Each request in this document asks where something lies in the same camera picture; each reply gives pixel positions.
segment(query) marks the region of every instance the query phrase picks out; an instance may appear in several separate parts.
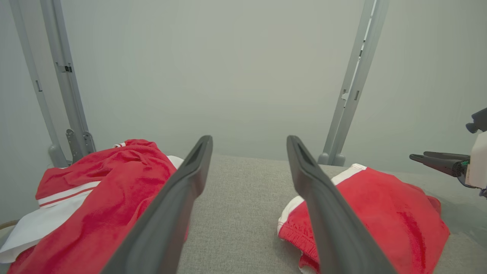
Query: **red fabric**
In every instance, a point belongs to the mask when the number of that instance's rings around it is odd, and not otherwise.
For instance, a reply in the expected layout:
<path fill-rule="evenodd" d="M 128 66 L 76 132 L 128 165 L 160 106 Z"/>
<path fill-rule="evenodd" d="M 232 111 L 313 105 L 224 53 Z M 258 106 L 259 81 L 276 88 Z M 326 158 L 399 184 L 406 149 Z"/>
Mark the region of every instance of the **red fabric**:
<path fill-rule="evenodd" d="M 450 231 L 440 202 L 418 187 L 371 168 L 337 185 L 400 274 L 433 273 Z M 298 247 L 300 267 L 319 271 L 319 258 L 306 203 L 293 210 L 279 237 Z"/>
<path fill-rule="evenodd" d="M 21 253 L 9 274 L 95 274 L 102 270 L 176 171 L 155 143 L 128 140 L 126 144 L 92 153 L 66 169 L 46 171 L 36 198 L 101 182 L 65 223 Z"/>
<path fill-rule="evenodd" d="M 45 198 L 61 191 L 72 189 L 89 182 L 101 181 L 113 168 L 120 163 L 133 161 L 136 151 L 145 157 L 154 157 L 169 162 L 154 142 L 142 139 L 127 140 L 125 147 L 107 149 L 83 157 L 68 168 L 52 168 L 47 170 L 37 188 L 36 199 Z"/>

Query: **gray fabric surface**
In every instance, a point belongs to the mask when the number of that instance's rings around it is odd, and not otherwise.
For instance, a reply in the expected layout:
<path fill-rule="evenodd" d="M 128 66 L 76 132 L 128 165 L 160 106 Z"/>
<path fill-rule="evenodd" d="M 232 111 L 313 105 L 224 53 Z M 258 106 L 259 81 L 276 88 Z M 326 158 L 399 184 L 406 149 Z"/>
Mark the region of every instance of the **gray fabric surface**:
<path fill-rule="evenodd" d="M 345 169 L 323 166 L 329 177 Z M 446 175 L 393 174 L 442 202 L 451 236 L 435 273 L 485 273 L 487 201 Z M 277 237 L 277 220 L 296 195 L 286 161 L 214 155 L 178 273 L 299 274 L 300 251 Z"/>

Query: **clothing pile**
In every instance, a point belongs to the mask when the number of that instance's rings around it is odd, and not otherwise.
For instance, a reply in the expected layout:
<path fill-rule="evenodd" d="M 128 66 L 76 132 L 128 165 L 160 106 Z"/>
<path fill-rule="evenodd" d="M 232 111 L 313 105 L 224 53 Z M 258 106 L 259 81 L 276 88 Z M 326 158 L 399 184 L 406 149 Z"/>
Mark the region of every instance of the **clothing pile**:
<path fill-rule="evenodd" d="M 48 169 L 40 208 L 11 232 L 0 263 L 12 262 L 9 274 L 99 273 L 182 162 L 132 139 Z"/>
<path fill-rule="evenodd" d="M 332 182 L 399 274 L 433 273 L 450 235 L 438 199 L 393 175 L 359 164 Z M 326 265 L 319 264 L 303 198 L 295 197 L 284 208 L 277 230 L 281 239 L 301 250 L 302 273 L 326 273 Z"/>

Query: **gray metal pole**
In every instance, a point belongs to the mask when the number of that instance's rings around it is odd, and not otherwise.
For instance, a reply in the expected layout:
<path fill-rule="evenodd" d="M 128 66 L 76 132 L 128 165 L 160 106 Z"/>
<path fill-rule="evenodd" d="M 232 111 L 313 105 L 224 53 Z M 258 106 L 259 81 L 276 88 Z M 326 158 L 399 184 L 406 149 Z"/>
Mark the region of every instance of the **gray metal pole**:
<path fill-rule="evenodd" d="M 82 157 L 94 152 L 95 149 L 81 103 L 61 2 L 60 0 L 41 0 L 40 4 L 57 80 L 72 130 L 67 133 L 67 138 L 73 154 Z"/>
<path fill-rule="evenodd" d="M 389 0 L 365 0 L 347 72 L 338 95 L 337 107 L 323 153 L 318 157 L 318 164 L 343 166 L 345 163 L 345 156 L 341 154 L 341 150 L 374 57 L 388 6 Z M 345 93 L 349 93 L 347 99 L 343 98 Z"/>
<path fill-rule="evenodd" d="M 365 80 L 369 74 L 372 60 L 374 59 L 375 49 L 379 43 L 380 33 L 386 18 L 387 10 L 389 8 L 389 0 L 376 0 L 374 15 L 370 23 L 368 37 L 364 44 L 362 58 L 358 64 L 357 73 L 355 75 L 352 88 L 350 89 L 350 96 L 345 105 L 343 115 L 338 127 L 337 136 L 335 138 L 336 145 L 332 148 L 331 154 L 335 155 L 331 165 L 343 166 L 345 164 L 345 155 L 341 154 L 345 139 L 347 137 L 352 120 L 357 109 L 358 102 L 363 93 Z"/>
<path fill-rule="evenodd" d="M 46 98 L 44 97 L 44 92 L 39 81 L 39 76 L 37 75 L 36 64 L 34 63 L 34 57 L 32 55 L 29 39 L 27 38 L 27 31 L 25 30 L 19 2 L 17 0 L 10 0 L 10 7 L 12 9 L 15 27 L 17 29 L 17 33 L 19 34 L 20 44 L 25 56 L 25 62 L 27 63 L 27 69 L 29 70 L 34 91 L 37 96 L 37 101 L 39 102 L 40 111 L 44 118 L 44 122 L 46 123 L 49 137 L 51 138 L 52 145 L 48 148 L 49 156 L 51 157 L 51 161 L 55 167 L 67 167 L 68 162 L 66 161 L 66 157 L 61 150 L 59 139 L 57 138 L 56 130 L 54 129 L 53 120 L 51 118 L 51 114 L 49 113 L 49 108 L 47 107 Z"/>

